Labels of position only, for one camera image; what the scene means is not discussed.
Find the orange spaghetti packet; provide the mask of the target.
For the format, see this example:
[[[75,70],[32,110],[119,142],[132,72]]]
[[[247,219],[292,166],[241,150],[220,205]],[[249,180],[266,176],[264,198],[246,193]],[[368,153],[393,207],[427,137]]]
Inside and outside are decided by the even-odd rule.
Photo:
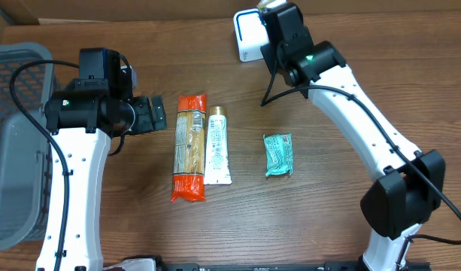
[[[180,96],[175,128],[171,201],[205,200],[207,96]]]

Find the white tube gold cap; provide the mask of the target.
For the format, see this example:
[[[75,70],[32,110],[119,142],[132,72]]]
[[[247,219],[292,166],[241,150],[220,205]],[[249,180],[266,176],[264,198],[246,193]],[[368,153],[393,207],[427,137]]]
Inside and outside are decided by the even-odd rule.
[[[226,109],[212,107],[208,118],[205,153],[205,185],[230,185]]]

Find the teal snack packet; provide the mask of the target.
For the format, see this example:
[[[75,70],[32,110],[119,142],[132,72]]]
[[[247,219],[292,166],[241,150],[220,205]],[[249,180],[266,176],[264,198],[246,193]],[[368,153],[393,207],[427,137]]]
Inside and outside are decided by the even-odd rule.
[[[266,177],[293,173],[292,134],[263,136],[266,152]]]

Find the green juice carton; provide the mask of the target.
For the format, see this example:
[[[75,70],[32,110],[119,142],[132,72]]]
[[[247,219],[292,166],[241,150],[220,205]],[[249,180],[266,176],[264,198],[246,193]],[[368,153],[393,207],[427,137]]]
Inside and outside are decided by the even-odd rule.
[[[287,0],[261,0],[256,8],[259,10],[276,8],[279,5],[286,4]]]

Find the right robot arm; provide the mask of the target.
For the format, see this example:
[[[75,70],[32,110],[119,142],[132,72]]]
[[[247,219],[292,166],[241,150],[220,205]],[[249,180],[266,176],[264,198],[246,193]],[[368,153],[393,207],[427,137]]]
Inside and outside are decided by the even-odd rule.
[[[344,57],[323,41],[273,40],[261,47],[269,71],[323,111],[351,143],[373,181],[360,201],[372,229],[355,270],[428,270],[406,254],[419,229],[441,205],[445,161],[423,153],[382,115]]]

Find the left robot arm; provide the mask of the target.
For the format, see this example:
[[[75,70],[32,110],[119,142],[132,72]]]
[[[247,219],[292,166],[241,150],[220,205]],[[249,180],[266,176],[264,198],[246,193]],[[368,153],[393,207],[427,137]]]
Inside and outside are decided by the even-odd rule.
[[[102,179],[111,140],[165,129],[162,98],[60,91],[44,113],[53,169],[47,229],[35,268],[101,270]]]

